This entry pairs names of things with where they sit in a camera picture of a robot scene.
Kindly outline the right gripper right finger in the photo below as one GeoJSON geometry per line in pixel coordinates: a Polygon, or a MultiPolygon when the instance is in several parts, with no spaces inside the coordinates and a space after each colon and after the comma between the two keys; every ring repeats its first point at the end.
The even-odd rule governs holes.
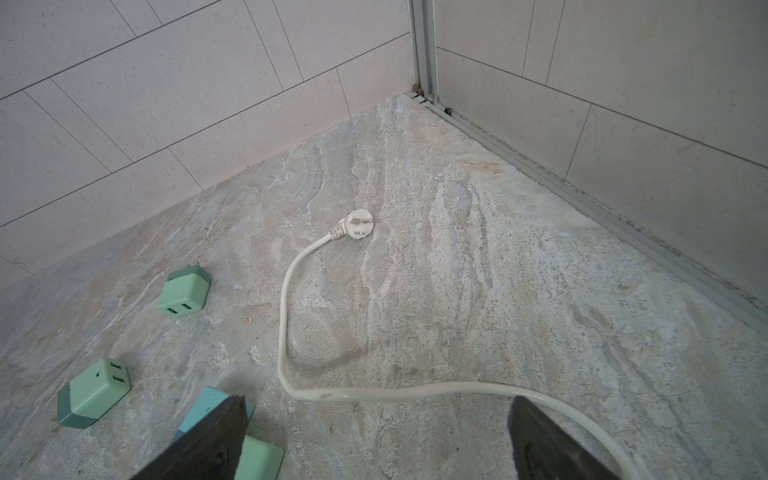
{"type": "Polygon", "coordinates": [[[519,479],[619,479],[527,398],[513,399],[507,423],[519,479]]]}

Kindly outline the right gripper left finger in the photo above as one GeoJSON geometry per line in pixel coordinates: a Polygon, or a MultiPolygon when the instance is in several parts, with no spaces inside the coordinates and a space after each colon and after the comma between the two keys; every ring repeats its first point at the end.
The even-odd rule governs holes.
{"type": "Polygon", "coordinates": [[[230,396],[132,479],[234,479],[247,429],[244,396],[230,396]]]}

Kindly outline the teal blue plug adapter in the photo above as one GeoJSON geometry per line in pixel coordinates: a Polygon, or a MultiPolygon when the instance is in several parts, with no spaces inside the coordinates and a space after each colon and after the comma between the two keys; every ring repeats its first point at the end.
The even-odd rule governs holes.
{"type": "Polygon", "coordinates": [[[200,396],[195,401],[191,410],[182,421],[180,427],[177,429],[171,439],[171,443],[175,443],[182,436],[184,436],[189,430],[197,425],[202,419],[204,419],[210,412],[215,410],[223,401],[231,397],[231,394],[214,388],[212,386],[206,386],[200,396]]]}

